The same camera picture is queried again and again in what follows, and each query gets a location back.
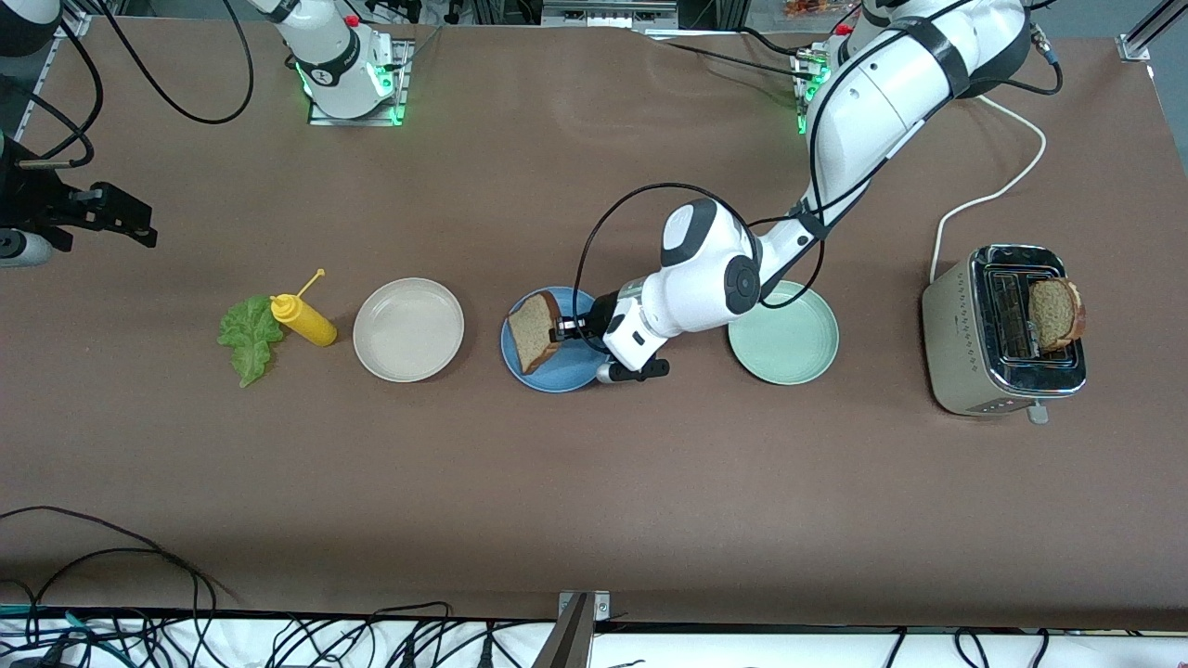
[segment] green plate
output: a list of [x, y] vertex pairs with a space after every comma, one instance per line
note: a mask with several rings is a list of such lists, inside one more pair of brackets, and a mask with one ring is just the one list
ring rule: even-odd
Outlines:
[[[767, 296], [778, 304], [801, 291], [781, 281]], [[800, 385], [824, 373], [838, 355], [838, 319], [813, 290], [782, 309], [756, 305], [728, 327], [734, 357], [767, 383]]]

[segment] mustard bottle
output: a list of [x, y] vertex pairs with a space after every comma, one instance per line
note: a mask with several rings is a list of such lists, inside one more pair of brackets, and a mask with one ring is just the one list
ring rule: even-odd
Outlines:
[[326, 320], [322, 314], [301, 298], [305, 290], [309, 290], [309, 286], [323, 276], [326, 276], [326, 270], [320, 269], [296, 295], [278, 295], [268, 298], [272, 300], [272, 316], [277, 319], [277, 322], [287, 324], [290, 329], [308, 339], [310, 344], [326, 347], [334, 342], [339, 330], [334, 324], [330, 324], [329, 320]]

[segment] plate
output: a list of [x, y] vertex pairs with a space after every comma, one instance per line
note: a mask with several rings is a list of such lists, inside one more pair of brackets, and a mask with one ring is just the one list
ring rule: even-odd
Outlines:
[[[781, 281], [767, 296], [778, 304], [802, 285]], [[821, 376], [838, 355], [838, 319], [813, 290], [796, 303], [769, 309], [756, 305], [728, 327], [734, 357], [747, 371], [767, 383], [800, 385]]]
[[[574, 314], [573, 288], [557, 286], [545, 288], [545, 290], [552, 292], [552, 296], [557, 298], [561, 315], [571, 316]], [[537, 292], [539, 290], [532, 290], [520, 297], [520, 301], [516, 302], [516, 305], [508, 309], [507, 313], [518, 309], [524, 303], [524, 300]], [[593, 305], [594, 297], [579, 290], [577, 310], [584, 313]], [[504, 353], [504, 364], [507, 365], [512, 376], [533, 390], [551, 393], [571, 392], [586, 386], [598, 376], [598, 367], [602, 366], [608, 359], [608, 355], [594, 351], [584, 341], [570, 339], [561, 344], [561, 348], [549, 358], [549, 361], [542, 364], [531, 374], [524, 376], [519, 370], [519, 355], [516, 354], [516, 341], [512, 339], [512, 328], [507, 324], [506, 317], [504, 319], [503, 330], [499, 333], [499, 347]]]
[[446, 368], [462, 345], [462, 307], [444, 285], [402, 278], [372, 292], [355, 316], [355, 354], [384, 380], [413, 383]]

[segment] brown table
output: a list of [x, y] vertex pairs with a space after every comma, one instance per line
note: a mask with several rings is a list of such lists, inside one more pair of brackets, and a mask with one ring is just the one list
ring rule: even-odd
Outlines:
[[[127, 25], [183, 105], [238, 102], [228, 24]], [[548, 396], [504, 367], [506, 309], [569, 283], [590, 226], [638, 185], [785, 210], [807, 183], [786, 80], [621, 30], [448, 29], [417, 61], [404, 127], [311, 128], [276, 30], [247, 30], [255, 99], [221, 127], [168, 109], [107, 27], [87, 36], [107, 105], [99, 157], [68, 177], [151, 202], [160, 245], [80, 233], [70, 256], [0, 276], [0, 506], [56, 503], [148, 534], [238, 607], [442, 597], [546, 617], [558, 590], [589, 587], [628, 619], [1188, 626], [1188, 195], [1146, 68], [1108, 42], [1059, 44], [1057, 97], [994, 94], [1051, 145], [1010, 196], [954, 220], [943, 250], [1049, 246], [1086, 295], [1088, 386], [1041, 429], [943, 412], [921, 349], [936, 220], [1036, 147], [985, 106], [939, 114], [830, 240], [817, 290], [841, 349], [819, 380], [764, 384], [714, 330], [664, 348], [665, 380]], [[699, 44], [778, 64], [751, 42]], [[1032, 57], [1020, 77], [1050, 73]], [[64, 48], [45, 95], [82, 118], [88, 92]], [[59, 134], [38, 116], [25, 141]], [[688, 198], [624, 207], [583, 286], [655, 270], [662, 221]], [[318, 266], [308, 297], [342, 340], [290, 336], [240, 390], [219, 319]], [[410, 385], [371, 377], [349, 341], [362, 301], [405, 276], [466, 310], [457, 358]], [[19, 518], [0, 527], [0, 572], [34, 578], [112, 544]], [[49, 603], [184, 606], [188, 590], [112, 559]]]

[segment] green lettuce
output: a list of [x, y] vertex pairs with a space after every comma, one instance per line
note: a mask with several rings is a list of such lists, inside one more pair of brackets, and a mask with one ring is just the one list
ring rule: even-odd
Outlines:
[[230, 365], [239, 372], [240, 387], [264, 376], [272, 359], [272, 344], [283, 336], [265, 295], [248, 297], [227, 311], [219, 323], [219, 345], [232, 348]]

